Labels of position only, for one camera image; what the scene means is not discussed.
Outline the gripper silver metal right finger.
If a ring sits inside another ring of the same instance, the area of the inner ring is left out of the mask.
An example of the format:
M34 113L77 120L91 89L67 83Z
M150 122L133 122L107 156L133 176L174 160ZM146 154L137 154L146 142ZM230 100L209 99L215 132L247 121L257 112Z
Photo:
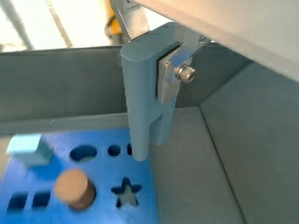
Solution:
M167 53L158 62L158 100L162 104L177 98L182 83L190 83L197 74L191 67L194 54L211 42L190 28L179 28L175 39L181 46Z

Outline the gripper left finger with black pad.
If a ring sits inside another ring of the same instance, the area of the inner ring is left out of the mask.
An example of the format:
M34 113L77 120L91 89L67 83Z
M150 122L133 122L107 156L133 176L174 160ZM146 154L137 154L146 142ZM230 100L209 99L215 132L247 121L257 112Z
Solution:
M121 24L126 41L150 32L146 8L134 0L111 0L113 10Z

